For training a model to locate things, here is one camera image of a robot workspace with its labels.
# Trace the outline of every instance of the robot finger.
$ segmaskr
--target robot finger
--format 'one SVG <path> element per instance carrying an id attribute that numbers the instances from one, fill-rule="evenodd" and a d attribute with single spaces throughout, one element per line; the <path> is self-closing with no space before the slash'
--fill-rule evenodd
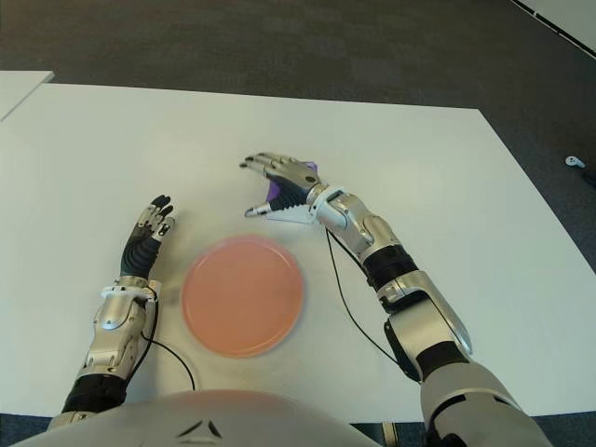
<path id="1" fill-rule="evenodd" d="M 159 242 L 161 242 L 163 240 L 163 238 L 166 236 L 166 234 L 168 233 L 169 230 L 171 230 L 171 228 L 174 226 L 174 224 L 176 224 L 176 221 L 174 221 L 173 217 L 166 217 L 165 219 L 163 219 L 163 222 L 161 222 L 158 226 L 157 229 L 154 231 L 154 233 L 151 235 L 151 237 Z"/>
<path id="2" fill-rule="evenodd" d="M 269 202 L 263 202 L 261 205 L 248 208 L 244 212 L 244 217 L 256 217 L 263 216 L 271 211 L 271 204 Z"/>

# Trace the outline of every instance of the black cable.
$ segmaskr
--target black cable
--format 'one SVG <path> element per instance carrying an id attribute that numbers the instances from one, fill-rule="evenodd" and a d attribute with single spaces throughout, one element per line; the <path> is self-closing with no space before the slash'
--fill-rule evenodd
<path id="1" fill-rule="evenodd" d="M 147 346 L 145 347 L 144 351 L 142 352 L 141 358 L 139 359 L 139 361 L 137 361 L 137 364 L 134 366 L 134 368 L 130 372 L 129 379 L 127 380 L 127 383 L 130 382 L 130 380 L 132 379 L 132 376 L 134 375 L 134 373 L 137 372 L 137 370 L 141 366 L 141 363 L 145 359 L 145 357 L 147 356 L 147 352 L 149 352 L 149 348 L 151 347 L 151 345 L 158 345 L 158 346 L 163 347 L 164 349 L 166 349 L 168 352 L 170 352 L 170 354 L 172 356 L 174 356 L 184 366 L 184 368 L 186 369 L 186 372 L 188 373 L 188 377 L 190 378 L 190 383 L 191 383 L 191 386 L 193 388 L 193 391 L 196 391 L 195 377 L 193 377 L 193 374 L 191 373 L 190 369 L 188 368 L 188 366 L 186 365 L 186 363 L 184 362 L 184 360 L 182 360 L 182 358 L 178 354 L 176 354 L 173 351 L 173 349 L 167 347 L 163 343 L 158 342 L 157 340 L 154 340 L 154 336 L 156 334 L 156 328 L 157 328 L 157 317 L 159 315 L 159 300 L 158 300 L 157 292 L 156 291 L 154 291 L 149 286 L 145 286 L 145 287 L 147 289 L 149 289 L 150 291 L 152 291 L 154 297 L 156 298 L 156 300 L 155 300 L 156 310 L 155 310 L 155 313 L 154 313 L 153 325 L 151 327 L 151 334 L 149 335 L 149 337 L 146 337 L 145 334 L 142 333 L 142 331 L 141 331 L 141 337 L 143 338 L 143 340 L 145 340 L 147 342 Z"/>
<path id="2" fill-rule="evenodd" d="M 347 251 L 347 248 L 344 247 L 343 244 L 341 244 L 339 242 L 339 240 L 337 240 L 337 237 L 335 237 L 335 235 L 333 233 L 331 233 L 327 228 L 325 228 L 325 232 L 327 234 L 327 245 L 329 245 L 329 254 L 332 257 L 332 263 L 333 263 L 333 271 L 335 272 L 335 279 L 337 279 L 337 289 L 339 290 L 339 296 L 342 297 L 342 301 L 344 302 L 344 307 L 345 310 L 347 311 L 347 314 L 350 316 L 350 318 L 352 319 L 352 322 L 356 325 L 356 327 L 360 330 L 360 332 L 362 332 L 362 335 L 364 335 L 369 342 L 371 342 L 373 345 L 376 346 L 376 348 L 381 351 L 383 354 L 385 354 L 385 356 L 390 359 L 392 362 L 394 362 L 396 365 L 399 366 L 399 364 L 397 363 L 397 361 L 395 359 L 393 359 L 389 354 L 387 354 L 387 352 L 381 347 L 379 346 L 370 336 L 368 333 L 366 333 L 358 324 L 358 322 L 354 319 L 354 317 L 352 316 L 352 313 L 350 312 L 349 307 L 347 306 L 347 303 L 345 302 L 345 298 L 344 298 L 344 292 L 342 291 L 342 284 L 340 283 L 339 280 L 339 273 L 337 273 L 337 265 L 335 265 L 335 257 L 333 256 L 333 249 L 332 249 L 332 242 L 329 239 L 329 235 L 332 235 L 332 237 L 335 239 L 335 241 L 340 245 L 340 247 L 342 247 L 345 251 Z M 356 260 L 356 258 L 352 255 L 352 253 L 350 253 L 349 251 L 347 251 L 347 253 L 350 255 L 350 257 L 352 259 L 354 259 L 357 263 L 358 260 Z"/>
<path id="3" fill-rule="evenodd" d="M 169 347 L 167 347 L 163 343 L 158 342 L 157 340 L 149 340 L 147 337 L 145 337 L 145 334 L 142 333 L 142 332 L 141 332 L 141 337 L 144 340 L 146 340 L 147 342 L 153 343 L 154 345 L 158 345 L 159 347 L 163 347 L 168 352 L 170 352 L 170 354 L 172 356 L 174 356 L 176 359 L 178 359 L 178 361 L 184 366 L 184 368 L 186 369 L 186 372 L 188 373 L 188 378 L 190 379 L 190 384 L 191 384 L 191 386 L 193 388 L 193 391 L 196 391 L 195 378 L 193 377 L 193 374 L 190 372 L 190 369 L 188 368 L 188 366 L 186 365 L 186 363 L 184 363 L 184 360 L 182 360 L 181 357 L 178 354 L 176 354 L 172 349 L 170 349 Z"/>
<path id="4" fill-rule="evenodd" d="M 335 240 L 335 243 L 337 245 L 339 245 L 342 249 L 344 249 L 345 253 L 350 258 L 352 258 L 352 261 L 354 261 L 354 263 L 356 263 L 356 265 L 358 266 L 358 268 L 362 271 L 362 273 L 364 274 L 364 276 L 367 278 L 368 277 L 368 274 L 366 273 L 366 270 L 364 270 L 364 267 L 360 264 L 360 261 L 358 260 L 358 258 L 356 256 L 354 256 L 354 254 L 352 254 L 352 252 L 350 250 L 347 249 L 347 247 L 342 243 L 341 240 L 339 240 L 337 238 L 337 236 L 335 234 L 333 234 L 327 228 L 325 228 L 325 231 L 327 232 L 327 239 L 329 239 L 329 235 L 331 235 L 333 237 L 333 239 Z"/>
<path id="5" fill-rule="evenodd" d="M 156 298 L 156 312 L 155 312 L 155 314 L 153 316 L 153 325 L 151 326 L 151 334 L 149 335 L 149 338 L 151 340 L 153 340 L 153 337 L 156 334 L 156 329 L 157 329 L 157 315 L 159 314 L 159 304 L 157 303 L 157 293 L 156 293 L 156 291 L 154 291 L 150 287 L 147 287 L 147 289 L 149 289 L 150 291 L 152 291 L 153 292 L 153 295 Z M 137 372 L 137 370 L 141 366 L 142 361 L 145 360 L 145 357 L 147 357 L 147 353 L 149 352 L 149 348 L 150 347 L 151 347 L 151 344 L 150 343 L 147 343 L 147 346 L 145 347 L 144 351 L 141 354 L 141 358 L 134 365 L 134 368 L 132 368 L 132 371 L 130 372 L 129 377 L 127 378 L 127 385 L 130 383 L 130 381 L 132 380 L 132 377 L 134 376 L 134 374 Z"/>

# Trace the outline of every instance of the silver metal joint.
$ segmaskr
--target silver metal joint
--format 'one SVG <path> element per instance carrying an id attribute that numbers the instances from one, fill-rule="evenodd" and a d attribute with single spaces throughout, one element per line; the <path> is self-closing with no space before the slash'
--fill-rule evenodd
<path id="1" fill-rule="evenodd" d="M 445 300 L 442 293 L 440 293 L 439 289 L 437 289 L 426 272 L 422 270 L 414 270 L 413 272 L 406 273 L 399 278 L 389 281 L 385 286 L 379 289 L 377 297 L 381 303 L 385 301 L 385 305 L 395 305 L 399 300 L 415 291 L 423 291 L 428 296 L 438 314 L 453 333 L 456 342 L 463 347 L 464 353 L 468 356 L 471 355 L 472 342 L 467 333 L 466 326 L 464 326 L 462 320 L 455 314 L 454 310 L 449 303 L 447 303 L 447 300 Z"/>
<path id="2" fill-rule="evenodd" d="M 343 187 L 327 186 L 311 193 L 310 214 L 340 237 L 361 264 L 376 251 L 400 244 L 389 224 Z"/>
<path id="3" fill-rule="evenodd" d="M 148 284 L 149 281 L 146 278 L 133 276 L 120 277 L 115 281 L 116 286 L 138 287 L 141 289 L 147 287 Z"/>
<path id="4" fill-rule="evenodd" d="M 57 415 L 53 417 L 52 420 L 49 422 L 47 426 L 47 431 L 53 430 L 54 428 L 67 426 L 69 424 L 73 424 L 78 421 L 82 421 L 83 419 L 87 419 L 95 415 L 92 412 L 67 412 Z"/>

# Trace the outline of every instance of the robot forearm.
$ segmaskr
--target robot forearm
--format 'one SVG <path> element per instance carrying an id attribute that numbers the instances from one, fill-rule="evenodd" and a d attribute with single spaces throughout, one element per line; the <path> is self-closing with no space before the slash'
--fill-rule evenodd
<path id="1" fill-rule="evenodd" d="M 145 278 L 125 276 L 102 291 L 94 336 L 60 415 L 50 428 L 70 424 L 124 402 L 137 361 L 145 305 L 154 299 Z"/>
<path id="2" fill-rule="evenodd" d="M 389 314 L 384 329 L 396 360 L 422 386 L 429 445 L 550 445 L 496 377 L 472 361 L 464 324 L 382 218 L 339 187 L 318 185 L 307 204 L 358 257 Z"/>
<path id="3" fill-rule="evenodd" d="M 168 196 L 159 196 L 134 224 L 120 262 L 120 278 L 102 291 L 103 305 L 93 319 L 94 336 L 85 361 L 49 428 L 70 424 L 114 408 L 126 398 L 135 371 L 145 305 L 156 299 L 157 283 L 149 272 L 174 220 Z"/>

